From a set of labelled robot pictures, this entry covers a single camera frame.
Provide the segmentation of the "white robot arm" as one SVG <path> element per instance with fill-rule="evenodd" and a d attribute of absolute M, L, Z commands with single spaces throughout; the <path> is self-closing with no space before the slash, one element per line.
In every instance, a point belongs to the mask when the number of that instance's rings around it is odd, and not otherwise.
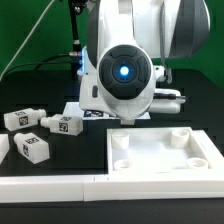
<path fill-rule="evenodd" d="M 80 108 L 124 120 L 178 113 L 186 98 L 156 87 L 172 73 L 153 61 L 191 56 L 209 31 L 204 0 L 99 0 L 88 16 Z"/>

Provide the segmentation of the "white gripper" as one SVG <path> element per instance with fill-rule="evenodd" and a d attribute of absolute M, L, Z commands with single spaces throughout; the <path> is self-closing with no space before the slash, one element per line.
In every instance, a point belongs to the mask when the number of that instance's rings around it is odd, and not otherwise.
<path fill-rule="evenodd" d="M 186 97 L 182 96 L 178 90 L 156 88 L 149 112 L 177 114 L 185 102 Z"/>

